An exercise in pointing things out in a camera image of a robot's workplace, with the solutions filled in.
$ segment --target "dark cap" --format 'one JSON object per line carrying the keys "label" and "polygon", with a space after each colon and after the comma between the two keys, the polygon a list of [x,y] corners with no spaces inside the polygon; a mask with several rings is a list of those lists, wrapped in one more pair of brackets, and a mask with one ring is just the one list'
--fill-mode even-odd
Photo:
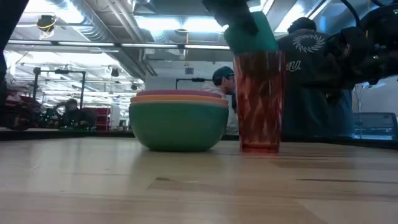
{"label": "dark cap", "polygon": [[224,66],[222,68],[217,69],[213,74],[213,83],[215,85],[221,85],[223,77],[229,78],[234,75],[234,70],[229,68],[228,66]]}
{"label": "dark cap", "polygon": [[75,100],[75,99],[69,99],[69,100],[67,101],[67,104],[68,104],[68,105],[77,105],[77,100]]}

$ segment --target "pink bowl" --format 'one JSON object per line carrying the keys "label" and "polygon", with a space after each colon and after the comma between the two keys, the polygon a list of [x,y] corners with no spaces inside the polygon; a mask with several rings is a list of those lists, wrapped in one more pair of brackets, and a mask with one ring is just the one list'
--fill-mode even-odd
{"label": "pink bowl", "polygon": [[147,96],[147,95],[194,95],[194,96],[210,96],[221,98],[220,94],[210,93],[207,91],[200,90],[146,90],[137,93],[137,96]]}

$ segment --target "green object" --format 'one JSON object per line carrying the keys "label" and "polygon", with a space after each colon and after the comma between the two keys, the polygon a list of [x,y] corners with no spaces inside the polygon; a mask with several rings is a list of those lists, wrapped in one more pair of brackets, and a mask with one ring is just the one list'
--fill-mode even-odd
{"label": "green object", "polygon": [[129,108],[136,138],[151,150],[198,152],[224,134],[228,108],[195,103],[133,103]]}
{"label": "green object", "polygon": [[259,32],[256,35],[250,35],[239,26],[229,26],[224,33],[224,38],[231,51],[237,56],[259,50],[278,50],[278,44],[266,15],[263,12],[253,12],[251,15]]}

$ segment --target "stacked bowls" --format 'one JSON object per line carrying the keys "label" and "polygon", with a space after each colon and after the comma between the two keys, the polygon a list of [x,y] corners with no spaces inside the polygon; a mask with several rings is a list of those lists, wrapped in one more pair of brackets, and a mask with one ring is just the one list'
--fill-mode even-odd
{"label": "stacked bowls", "polygon": [[134,135],[149,149],[205,151],[224,134],[228,101],[205,91],[142,91],[131,98],[129,116]]}

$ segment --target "ceiling light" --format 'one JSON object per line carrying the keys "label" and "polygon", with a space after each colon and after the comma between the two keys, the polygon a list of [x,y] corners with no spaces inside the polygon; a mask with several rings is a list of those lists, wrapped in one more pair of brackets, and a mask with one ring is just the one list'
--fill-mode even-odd
{"label": "ceiling light", "polygon": [[295,4],[286,14],[282,22],[279,24],[278,28],[276,28],[275,32],[287,32],[287,29],[292,25],[292,23],[296,19],[303,16],[305,16],[303,6],[300,4]]}
{"label": "ceiling light", "polygon": [[46,40],[9,40],[8,44],[52,45],[51,41]]}
{"label": "ceiling light", "polygon": [[122,47],[153,48],[153,49],[177,49],[177,44],[121,44]]}
{"label": "ceiling light", "polygon": [[227,28],[221,27],[213,18],[188,18],[183,25],[189,32],[224,32]]}
{"label": "ceiling light", "polygon": [[96,42],[71,42],[60,41],[57,44],[64,46],[84,46],[84,47],[114,47],[114,43],[96,43]]}
{"label": "ceiling light", "polygon": [[119,71],[117,68],[112,68],[111,76],[113,76],[113,77],[119,76]]}
{"label": "ceiling light", "polygon": [[180,23],[175,18],[143,16],[136,16],[135,18],[141,29],[149,31],[181,29]]}
{"label": "ceiling light", "polygon": [[195,45],[187,44],[186,49],[211,49],[211,50],[229,50],[228,46],[217,46],[217,45]]}

